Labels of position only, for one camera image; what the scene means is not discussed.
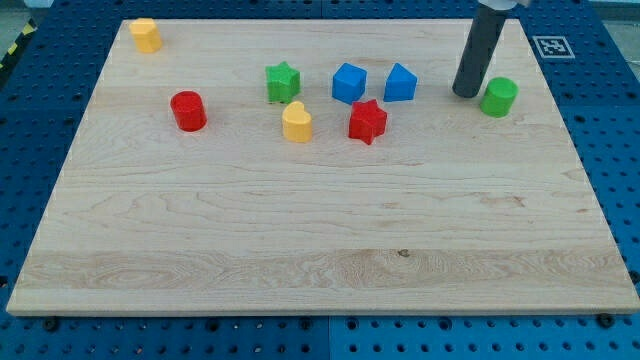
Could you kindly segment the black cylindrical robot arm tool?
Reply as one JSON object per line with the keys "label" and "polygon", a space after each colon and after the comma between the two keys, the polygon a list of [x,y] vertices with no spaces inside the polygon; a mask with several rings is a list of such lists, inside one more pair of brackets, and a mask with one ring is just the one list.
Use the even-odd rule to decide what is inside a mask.
{"label": "black cylindrical robot arm tool", "polygon": [[462,98],[473,98],[480,90],[510,11],[528,7],[531,0],[479,0],[467,36],[452,90]]}

